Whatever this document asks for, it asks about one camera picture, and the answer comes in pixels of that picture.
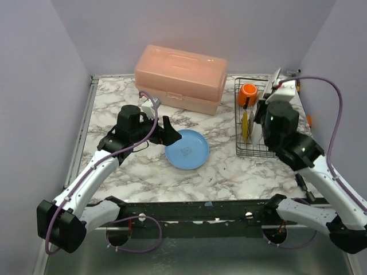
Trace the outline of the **light blue plate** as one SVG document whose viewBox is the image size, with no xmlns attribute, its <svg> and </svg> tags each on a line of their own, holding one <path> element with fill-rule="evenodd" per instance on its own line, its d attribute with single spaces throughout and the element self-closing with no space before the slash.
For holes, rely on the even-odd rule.
<svg viewBox="0 0 367 275">
<path fill-rule="evenodd" d="M 199 168 L 209 157 L 209 143 L 199 132 L 192 129 L 181 129 L 178 133 L 181 139 L 165 148 L 167 160 L 182 170 Z"/>
</svg>

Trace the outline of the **small yellow patterned plate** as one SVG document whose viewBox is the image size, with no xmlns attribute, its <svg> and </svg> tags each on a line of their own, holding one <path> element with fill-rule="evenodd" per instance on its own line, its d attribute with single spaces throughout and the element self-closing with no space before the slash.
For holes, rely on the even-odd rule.
<svg viewBox="0 0 367 275">
<path fill-rule="evenodd" d="M 244 111 L 242 120 L 241 120 L 241 136 L 243 141 L 246 143 L 249 139 L 249 114 L 247 111 Z"/>
</svg>

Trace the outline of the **large teal rimmed plate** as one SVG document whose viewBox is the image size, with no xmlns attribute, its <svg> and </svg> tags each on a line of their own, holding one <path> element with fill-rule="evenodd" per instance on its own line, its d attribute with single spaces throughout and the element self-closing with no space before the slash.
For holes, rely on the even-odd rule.
<svg viewBox="0 0 367 275">
<path fill-rule="evenodd" d="M 252 111 L 248 119 L 248 133 L 250 142 L 253 146 L 259 145 L 263 134 L 261 125 L 255 122 L 255 113 Z"/>
</svg>

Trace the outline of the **orange mug black handle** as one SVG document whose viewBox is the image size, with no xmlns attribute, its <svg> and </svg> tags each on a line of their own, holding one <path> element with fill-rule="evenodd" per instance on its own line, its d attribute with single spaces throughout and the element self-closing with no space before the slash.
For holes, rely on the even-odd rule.
<svg viewBox="0 0 367 275">
<path fill-rule="evenodd" d="M 244 109 L 253 106 L 257 100 L 257 88 L 255 85 L 247 83 L 243 84 L 239 90 L 237 97 L 238 105 Z"/>
</svg>

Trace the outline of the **teal Shi Hao Wei plate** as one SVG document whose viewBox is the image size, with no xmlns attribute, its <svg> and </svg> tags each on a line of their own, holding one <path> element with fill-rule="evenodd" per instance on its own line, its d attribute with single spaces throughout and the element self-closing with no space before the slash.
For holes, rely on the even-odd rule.
<svg viewBox="0 0 367 275">
<path fill-rule="evenodd" d="M 279 68 L 277 69 L 269 78 L 267 84 L 266 84 L 266 87 L 264 88 L 264 91 L 261 95 L 261 99 L 267 99 L 271 93 L 272 93 L 272 89 L 273 89 L 273 85 L 274 85 L 274 82 L 278 79 L 279 75 L 280 75 L 280 72 L 281 72 L 281 69 L 282 68 Z"/>
</svg>

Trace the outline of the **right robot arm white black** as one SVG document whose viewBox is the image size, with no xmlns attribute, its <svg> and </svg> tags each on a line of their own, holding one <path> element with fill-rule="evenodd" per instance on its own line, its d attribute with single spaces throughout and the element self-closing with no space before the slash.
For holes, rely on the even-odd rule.
<svg viewBox="0 0 367 275">
<path fill-rule="evenodd" d="M 298 132 L 298 122 L 299 112 L 288 101 L 257 105 L 255 123 L 261 125 L 265 145 L 310 182 L 331 208 L 319 209 L 275 195 L 267 211 L 327 235 L 339 249 L 356 254 L 366 249 L 366 200 L 336 172 L 320 145 Z"/>
</svg>

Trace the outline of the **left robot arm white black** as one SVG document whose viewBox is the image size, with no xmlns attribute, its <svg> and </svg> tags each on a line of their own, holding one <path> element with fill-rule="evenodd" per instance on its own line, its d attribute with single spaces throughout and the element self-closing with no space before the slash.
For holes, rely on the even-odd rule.
<svg viewBox="0 0 367 275">
<path fill-rule="evenodd" d="M 65 252 L 75 252 L 88 233 L 117 220 L 121 206 L 116 199 L 105 199 L 93 207 L 87 205 L 135 146 L 146 141 L 170 146 L 181 137 L 168 116 L 159 126 L 157 117 L 149 118 L 136 105 L 122 106 L 116 125 L 99 142 L 80 175 L 54 200 L 43 200 L 37 206 L 38 236 Z"/>
</svg>

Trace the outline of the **pink translucent storage box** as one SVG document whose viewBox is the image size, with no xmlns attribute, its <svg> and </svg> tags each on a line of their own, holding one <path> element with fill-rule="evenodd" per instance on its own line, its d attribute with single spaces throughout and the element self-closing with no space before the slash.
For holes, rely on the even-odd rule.
<svg viewBox="0 0 367 275">
<path fill-rule="evenodd" d="M 163 105 L 215 115 L 227 65 L 222 58 L 149 45 L 135 66 L 135 86 Z"/>
</svg>

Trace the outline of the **white cylinder at edge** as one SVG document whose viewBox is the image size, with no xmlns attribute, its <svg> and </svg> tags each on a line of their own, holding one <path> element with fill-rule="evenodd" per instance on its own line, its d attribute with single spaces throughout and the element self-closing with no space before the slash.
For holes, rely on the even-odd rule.
<svg viewBox="0 0 367 275">
<path fill-rule="evenodd" d="M 296 181 L 292 180 L 292 181 L 287 181 L 282 185 L 282 188 L 284 191 L 286 191 L 287 193 L 292 193 L 294 192 L 294 190 L 298 187 Z"/>
</svg>

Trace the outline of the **yellow black tool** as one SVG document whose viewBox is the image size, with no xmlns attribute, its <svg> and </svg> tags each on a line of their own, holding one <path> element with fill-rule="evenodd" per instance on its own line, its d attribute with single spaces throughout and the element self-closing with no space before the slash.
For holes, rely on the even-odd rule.
<svg viewBox="0 0 367 275">
<path fill-rule="evenodd" d="M 301 73 L 301 70 L 300 70 L 300 69 L 298 69 L 298 70 L 296 71 L 296 73 L 295 73 L 295 76 L 299 76 L 299 75 L 300 75 L 300 73 Z M 296 90 L 297 90 L 297 92 L 298 92 L 298 93 L 300 92 L 300 79 L 297 79 L 297 80 L 296 80 Z"/>
</svg>

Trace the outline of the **black bolt at edge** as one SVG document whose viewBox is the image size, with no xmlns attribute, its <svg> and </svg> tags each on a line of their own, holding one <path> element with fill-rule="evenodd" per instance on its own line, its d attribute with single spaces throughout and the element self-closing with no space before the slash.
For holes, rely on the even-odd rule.
<svg viewBox="0 0 367 275">
<path fill-rule="evenodd" d="M 308 190 L 308 187 L 306 186 L 306 183 L 303 177 L 299 173 L 295 174 L 295 180 L 296 180 L 298 187 L 304 192 L 307 200 L 309 202 L 315 202 L 315 196 L 313 195 L 311 191 Z"/>
</svg>

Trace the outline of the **orange object at right edge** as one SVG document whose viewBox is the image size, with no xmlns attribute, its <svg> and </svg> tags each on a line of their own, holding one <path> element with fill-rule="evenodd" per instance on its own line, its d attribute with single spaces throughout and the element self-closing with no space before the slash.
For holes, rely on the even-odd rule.
<svg viewBox="0 0 367 275">
<path fill-rule="evenodd" d="M 307 122 L 309 124 L 309 127 L 311 128 L 312 127 L 312 118 L 310 115 L 306 115 L 306 119 L 307 119 Z"/>
</svg>

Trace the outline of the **black front mounting rail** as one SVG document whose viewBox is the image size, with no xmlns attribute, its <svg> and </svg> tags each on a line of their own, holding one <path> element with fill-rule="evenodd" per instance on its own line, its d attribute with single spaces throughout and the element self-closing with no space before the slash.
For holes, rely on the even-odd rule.
<svg viewBox="0 0 367 275">
<path fill-rule="evenodd" d="M 294 225 L 266 209 L 265 200 L 127 203 L 108 200 L 120 208 L 117 223 L 107 223 L 112 244 L 128 239 L 268 237 L 282 243 Z"/>
</svg>

